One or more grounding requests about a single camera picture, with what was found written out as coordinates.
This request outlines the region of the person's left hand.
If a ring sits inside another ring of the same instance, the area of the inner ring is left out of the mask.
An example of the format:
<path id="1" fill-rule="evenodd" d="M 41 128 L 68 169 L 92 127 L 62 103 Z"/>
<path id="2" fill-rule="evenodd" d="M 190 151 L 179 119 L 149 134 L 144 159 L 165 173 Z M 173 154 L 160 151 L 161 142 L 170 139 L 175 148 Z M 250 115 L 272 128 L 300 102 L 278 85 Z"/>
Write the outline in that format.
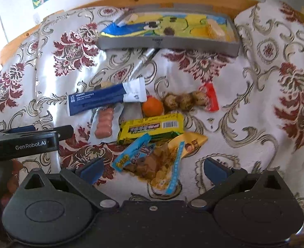
<path id="1" fill-rule="evenodd" d="M 19 187 L 19 172 L 23 165 L 17 160 L 0 162 L 0 202 L 5 207 Z"/>

